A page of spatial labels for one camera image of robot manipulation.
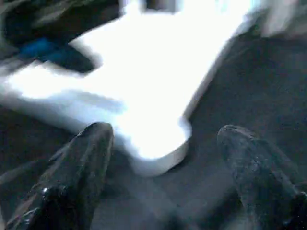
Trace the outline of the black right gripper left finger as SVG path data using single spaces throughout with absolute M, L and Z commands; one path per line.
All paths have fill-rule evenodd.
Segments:
M 4 174 L 6 230 L 88 230 L 114 143 L 109 123 L 87 126 L 51 158 Z

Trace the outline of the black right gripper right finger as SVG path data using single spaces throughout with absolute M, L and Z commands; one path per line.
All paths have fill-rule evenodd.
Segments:
M 217 146 L 252 229 L 307 228 L 307 181 L 278 147 L 234 125 L 219 130 Z

